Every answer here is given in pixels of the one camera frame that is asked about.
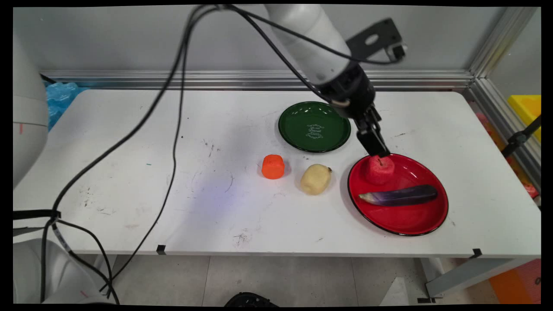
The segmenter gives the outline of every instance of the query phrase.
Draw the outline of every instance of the plate rim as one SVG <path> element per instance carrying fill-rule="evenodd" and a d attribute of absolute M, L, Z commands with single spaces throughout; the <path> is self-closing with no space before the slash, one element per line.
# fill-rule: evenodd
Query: plate rim
<path fill-rule="evenodd" d="M 438 182 L 440 183 L 440 185 L 442 186 L 442 188 L 444 189 L 444 193 L 445 193 L 445 199 L 446 199 L 446 216 L 444 217 L 444 220 L 442 220 L 442 222 L 437 225 L 434 229 L 430 230 L 430 231 L 426 231 L 426 232 L 423 232 L 423 233 L 420 233 L 420 234 L 405 234 L 405 233 L 401 233 L 401 232 L 396 232 L 396 231 L 393 231 L 393 230 L 389 230 L 389 229 L 386 229 L 386 228 L 383 228 L 379 225 L 377 225 L 376 223 L 374 223 L 372 220 L 370 220 L 367 216 L 365 216 L 364 213 L 361 212 L 361 210 L 359 209 L 359 207 L 357 206 L 357 204 L 355 203 L 355 200 L 353 199 L 353 196 L 351 194 L 351 188 L 349 187 L 349 178 L 351 176 L 351 172 L 353 171 L 353 168 L 355 167 L 355 165 L 357 165 L 357 163 L 359 163 L 361 160 L 363 160 L 364 158 L 367 158 L 367 157 L 371 157 L 371 155 L 365 155 L 363 158 L 359 159 L 357 162 L 355 162 L 355 164 L 353 166 L 351 166 L 351 169 L 349 170 L 349 174 L 347 176 L 347 192 L 349 194 L 349 199 L 351 200 L 351 202 L 353 203 L 353 206 L 355 206 L 355 208 L 357 209 L 357 211 L 359 212 L 359 214 L 361 214 L 366 220 L 368 220 L 371 224 L 373 224 L 374 226 L 386 231 L 386 232 L 390 232 L 391 234 L 396 234 L 396 235 L 400 235 L 400 236 L 421 236 L 421 235 L 427 235 L 431 232 L 434 232 L 436 231 L 436 229 L 438 229 L 439 227 L 441 227 L 444 222 L 446 221 L 446 218 L 449 214 L 449 199 L 447 198 L 447 191 L 446 191 L 446 188 L 444 188 L 444 185 L 442 184 L 442 182 L 440 181 L 440 179 L 438 178 L 438 176 L 436 176 L 436 174 L 434 174 L 431 170 L 428 169 L 428 167 L 422 165 L 419 161 L 415 160 L 415 159 L 411 159 L 405 155 L 402 155 L 402 154 L 399 154 L 399 153 L 392 153 L 392 154 L 395 154 L 395 155 L 399 155 L 399 156 L 402 156 L 402 157 L 405 157 L 407 159 L 410 159 L 410 160 L 413 160 L 415 162 L 417 162 L 419 165 L 421 165 L 422 167 L 424 167 L 425 169 L 427 169 L 430 173 L 432 173 L 432 175 L 434 175 L 434 177 L 436 177 L 436 179 L 438 180 Z"/>
<path fill-rule="evenodd" d="M 296 149 L 299 149 L 299 150 L 301 150 L 301 151 L 306 151 L 306 152 L 310 152 L 310 153 L 323 153 L 323 152 L 329 152 L 329 151 L 332 151 L 332 150 L 336 150 L 336 149 L 338 149 L 339 147 L 342 147 L 342 146 L 349 140 L 349 137 L 351 136 L 351 123 L 349 122 L 348 119 L 344 118 L 344 119 L 346 119 L 346 120 L 348 121 L 348 122 L 347 122 L 347 128 L 348 128 L 347 138 L 346 138 L 341 144 L 338 144 L 337 146 L 335 146 L 335 147 L 333 147 L 333 148 L 326 149 L 326 150 L 322 150 L 322 151 L 313 151 L 313 150 L 301 148 L 301 147 L 299 147 L 299 146 L 297 146 L 297 145 L 291 143 L 291 142 L 286 138 L 286 136 L 283 135 L 283 129 L 282 129 L 281 125 L 280 125 L 280 120 L 282 120 L 282 116 L 284 115 L 284 113 L 285 113 L 288 109 L 290 109 L 290 108 L 292 108 L 292 107 L 294 107 L 294 106 L 296 106 L 296 105 L 299 105 L 299 104 L 301 104 L 301 103 L 319 103 L 319 104 L 321 104 L 321 105 L 325 105 L 325 106 L 328 106 L 328 107 L 332 107 L 332 106 L 330 106 L 330 105 L 328 105 L 328 104 L 326 104 L 326 103 L 320 102 L 320 101 L 302 101 L 302 102 L 297 102 L 297 103 L 295 103 L 295 104 L 289 106 L 288 108 L 286 108 L 286 109 L 280 114 L 280 116 L 279 116 L 279 118 L 278 118 L 278 131 L 279 131 L 280 136 L 284 139 L 284 141 L 285 141 L 286 143 L 288 143 L 290 146 L 292 146 L 292 147 L 294 147 L 294 148 L 296 148 Z"/>

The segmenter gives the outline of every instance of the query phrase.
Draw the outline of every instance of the toy carrot piece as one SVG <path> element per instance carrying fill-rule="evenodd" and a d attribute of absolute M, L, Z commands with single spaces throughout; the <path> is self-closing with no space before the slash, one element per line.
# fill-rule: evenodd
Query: toy carrot piece
<path fill-rule="evenodd" d="M 261 173 L 268 179 L 279 179 L 284 175 L 284 161 L 278 154 L 270 154 L 263 159 Z"/>

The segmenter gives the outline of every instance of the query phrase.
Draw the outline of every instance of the red plate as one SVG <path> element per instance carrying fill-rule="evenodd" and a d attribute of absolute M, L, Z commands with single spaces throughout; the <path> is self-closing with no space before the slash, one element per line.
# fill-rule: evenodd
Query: red plate
<path fill-rule="evenodd" d="M 391 154 L 395 170 L 392 179 L 383 185 L 373 185 L 367 180 L 370 156 L 359 160 L 349 172 L 349 197 L 357 210 L 375 226 L 398 235 L 417 236 L 438 229 L 447 216 L 446 190 L 419 162 L 400 154 Z M 359 194 L 377 191 L 392 191 L 417 185 L 432 185 L 438 197 L 430 202 L 405 206 L 379 206 L 363 201 Z"/>

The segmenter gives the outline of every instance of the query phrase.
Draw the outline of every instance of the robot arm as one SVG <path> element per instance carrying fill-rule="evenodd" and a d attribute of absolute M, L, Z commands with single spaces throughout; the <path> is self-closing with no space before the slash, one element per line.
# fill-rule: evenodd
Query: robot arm
<path fill-rule="evenodd" d="M 265 7 L 272 22 L 334 50 L 352 55 L 348 43 L 334 28 L 319 4 L 265 4 Z M 382 118 L 374 108 L 374 87 L 359 63 L 337 56 L 282 30 L 273 28 L 273 31 L 311 83 L 323 95 L 332 99 L 330 105 L 336 112 L 355 121 L 358 128 L 357 138 L 367 152 L 372 156 L 389 155 L 378 125 Z M 358 35 L 362 42 L 368 37 L 362 37 L 364 34 L 365 32 Z M 399 41 L 401 39 L 399 34 L 392 38 Z M 397 42 L 389 42 L 386 48 L 391 58 L 404 56 L 403 47 Z"/>

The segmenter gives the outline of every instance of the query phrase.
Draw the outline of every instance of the black tape mark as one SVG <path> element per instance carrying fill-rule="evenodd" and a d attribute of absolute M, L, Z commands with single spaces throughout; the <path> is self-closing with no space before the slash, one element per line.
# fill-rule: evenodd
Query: black tape mark
<path fill-rule="evenodd" d="M 469 258 L 478 258 L 482 255 L 482 251 L 480 250 L 480 248 L 473 248 L 472 251 L 474 252 L 474 255 Z"/>
<path fill-rule="evenodd" d="M 158 255 L 167 255 L 165 253 L 165 245 L 158 245 L 156 252 L 158 252 Z"/>
<path fill-rule="evenodd" d="M 417 298 L 418 303 L 436 303 L 436 298 Z"/>

